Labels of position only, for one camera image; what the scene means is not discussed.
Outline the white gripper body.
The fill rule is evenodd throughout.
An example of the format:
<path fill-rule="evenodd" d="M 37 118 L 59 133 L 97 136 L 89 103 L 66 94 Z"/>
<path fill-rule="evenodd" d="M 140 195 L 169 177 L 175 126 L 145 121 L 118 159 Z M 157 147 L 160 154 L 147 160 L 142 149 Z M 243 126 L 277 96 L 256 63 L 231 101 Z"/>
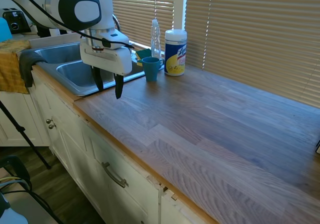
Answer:
<path fill-rule="evenodd" d="M 84 39 L 80 40 L 80 56 L 83 63 L 125 76 L 132 71 L 132 57 L 127 47 L 105 48 L 95 52 Z"/>

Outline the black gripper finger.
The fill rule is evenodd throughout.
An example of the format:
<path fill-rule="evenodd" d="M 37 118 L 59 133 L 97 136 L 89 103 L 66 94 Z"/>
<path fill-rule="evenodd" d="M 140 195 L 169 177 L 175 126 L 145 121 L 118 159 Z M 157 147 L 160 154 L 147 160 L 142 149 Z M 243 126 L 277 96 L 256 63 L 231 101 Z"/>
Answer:
<path fill-rule="evenodd" d="M 115 73 L 113 75 L 115 81 L 115 96 L 117 99 L 120 99 L 123 92 L 124 76 Z"/>
<path fill-rule="evenodd" d="M 103 84 L 103 80 L 101 77 L 101 69 L 95 66 L 91 66 L 91 74 L 93 77 L 93 80 L 96 84 L 96 87 L 98 89 L 99 92 L 104 90 L 104 84 Z"/>

